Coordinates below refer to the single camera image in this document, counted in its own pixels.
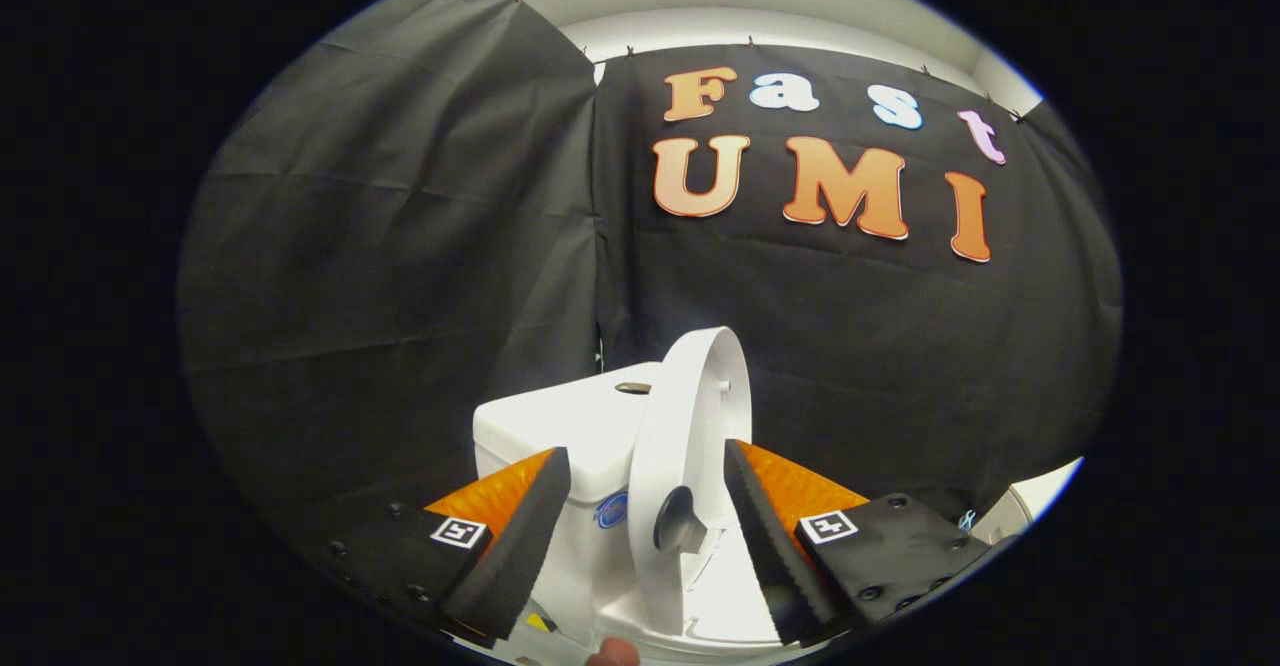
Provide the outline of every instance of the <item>white toilet lid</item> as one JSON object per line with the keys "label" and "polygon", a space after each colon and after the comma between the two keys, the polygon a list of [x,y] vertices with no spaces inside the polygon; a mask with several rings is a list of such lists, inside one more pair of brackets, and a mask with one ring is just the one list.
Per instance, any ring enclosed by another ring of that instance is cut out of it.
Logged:
{"label": "white toilet lid", "polygon": [[649,629],[681,634],[685,588],[710,553],[662,552],[654,525],[672,489],[692,491],[694,514],[708,529],[736,524],[724,487],[724,439],[751,441],[746,359],[728,328],[690,332],[663,359],[631,455],[627,530]]}

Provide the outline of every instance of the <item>white wall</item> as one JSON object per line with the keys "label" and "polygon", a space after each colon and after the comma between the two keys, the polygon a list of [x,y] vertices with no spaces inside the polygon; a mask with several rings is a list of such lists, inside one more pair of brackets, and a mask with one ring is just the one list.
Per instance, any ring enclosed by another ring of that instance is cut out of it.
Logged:
{"label": "white wall", "polygon": [[1019,114],[1032,110],[1042,100],[1034,86],[1027,83],[1027,79],[988,47],[983,47],[978,56],[973,79],[991,93],[996,104]]}
{"label": "white wall", "polygon": [[[987,47],[979,54],[974,73],[969,73],[919,47],[808,15],[749,9],[662,9],[604,15],[562,27],[561,31],[577,47],[585,46],[586,58],[596,64],[625,56],[627,46],[639,54],[660,47],[745,44],[750,36],[755,44],[823,47],[916,70],[924,65],[931,74],[974,93],[989,92],[997,104],[1021,114],[1039,101],[1036,88]],[[596,81],[602,74],[603,68],[598,67]]]}

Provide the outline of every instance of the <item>pink letter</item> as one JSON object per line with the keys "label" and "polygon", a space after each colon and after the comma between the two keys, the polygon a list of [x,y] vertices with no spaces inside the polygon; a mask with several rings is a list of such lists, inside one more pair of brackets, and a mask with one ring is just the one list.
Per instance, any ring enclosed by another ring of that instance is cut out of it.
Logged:
{"label": "pink letter", "polygon": [[996,164],[1004,165],[1005,155],[996,151],[996,145],[991,142],[991,137],[996,136],[996,132],[989,126],[982,123],[982,117],[975,111],[960,111],[956,115],[969,124],[969,133],[973,133],[973,141],[978,145],[982,154]]}

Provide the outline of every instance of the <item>black foam pad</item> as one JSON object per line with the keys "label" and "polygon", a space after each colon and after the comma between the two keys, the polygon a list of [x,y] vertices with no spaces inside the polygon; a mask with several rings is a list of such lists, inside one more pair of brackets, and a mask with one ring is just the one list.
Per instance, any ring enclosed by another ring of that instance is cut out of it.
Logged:
{"label": "black foam pad", "polygon": [[733,441],[724,442],[724,485],[737,511],[755,579],[782,643],[815,643],[847,606],[833,598],[778,521],[755,471]]}
{"label": "black foam pad", "polygon": [[466,626],[449,633],[472,640],[477,634],[485,640],[511,637],[543,569],[568,489],[568,451],[561,447],[548,456],[489,553],[445,598],[443,613]]}

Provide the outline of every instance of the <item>blue sticker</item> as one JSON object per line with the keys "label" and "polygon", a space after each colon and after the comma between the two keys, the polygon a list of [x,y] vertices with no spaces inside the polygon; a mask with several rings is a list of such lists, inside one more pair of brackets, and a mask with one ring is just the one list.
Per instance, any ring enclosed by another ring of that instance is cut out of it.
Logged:
{"label": "blue sticker", "polygon": [[595,507],[595,524],[599,524],[602,529],[609,529],[621,524],[627,517],[627,492],[626,489],[613,493],[612,497],[604,498],[599,506]]}

